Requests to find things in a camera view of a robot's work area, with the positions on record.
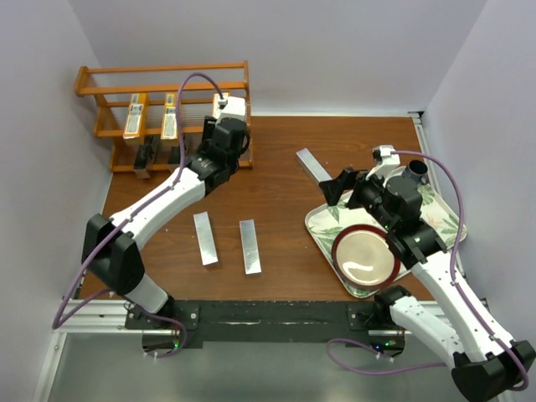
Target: metal block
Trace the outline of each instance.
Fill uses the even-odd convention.
[[[318,185],[320,182],[325,182],[326,180],[332,179],[329,173],[326,172],[326,170],[307,148],[303,148],[301,151],[296,152],[296,156],[298,162],[316,185]]]
[[[244,253],[245,274],[260,274],[259,246],[253,219],[240,221],[240,238]]]
[[[195,231],[198,234],[199,251],[201,252],[201,261],[203,265],[214,265],[218,263],[218,254],[212,229],[210,228],[209,214],[202,212],[193,216]]]

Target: white label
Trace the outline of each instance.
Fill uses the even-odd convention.
[[[177,119],[175,116],[175,108],[167,107],[164,116],[164,133],[162,138],[166,140],[174,140],[177,138]]]
[[[131,105],[130,110],[128,112],[128,118],[126,119],[126,135],[137,134],[140,128],[140,122],[142,120],[142,110],[143,105]]]

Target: wooden rack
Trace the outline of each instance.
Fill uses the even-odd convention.
[[[225,71],[243,70],[240,80],[220,81],[219,88],[223,92],[229,92],[232,96],[245,98],[247,107],[247,125],[251,134],[250,118],[250,78],[247,60],[241,63],[228,64],[184,64],[184,65],[155,65],[146,67],[116,67],[104,69],[89,69],[80,67],[75,82],[75,94],[77,96],[93,96],[97,105],[97,114],[93,131],[98,138],[110,138],[113,141],[113,148],[110,159],[110,170],[114,173],[132,172],[133,162],[136,157],[137,148],[125,144],[123,141],[124,118],[121,118],[121,110],[126,111],[129,106],[131,94],[149,94],[149,113],[152,113],[152,124],[145,130],[146,136],[160,136],[162,113],[158,115],[156,110],[163,108],[164,93],[176,92],[179,89],[184,75],[199,70],[214,70],[213,74],[224,75]],[[173,74],[182,75],[182,78],[171,78]],[[171,84],[157,82],[164,79],[172,81]],[[188,134],[202,134],[203,122],[201,113],[206,107],[206,115],[210,115],[213,102],[214,87],[209,82],[192,82],[185,85],[184,90],[188,92],[188,97],[181,101],[181,123],[182,132]],[[241,168],[252,168],[253,152],[250,142],[249,151],[240,159]],[[168,170],[166,163],[166,153],[158,152],[157,158],[148,170],[165,171]]]

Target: dark cup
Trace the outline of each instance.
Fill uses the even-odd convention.
[[[405,167],[402,172],[403,178],[410,178],[417,184],[428,184],[430,180],[428,179],[428,167],[422,161],[411,161],[408,163],[408,166]]]

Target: red rimmed plate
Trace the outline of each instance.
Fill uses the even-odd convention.
[[[333,241],[333,265],[338,274],[361,289],[390,285],[400,271],[400,261],[385,242],[385,232],[368,224],[348,226]]]

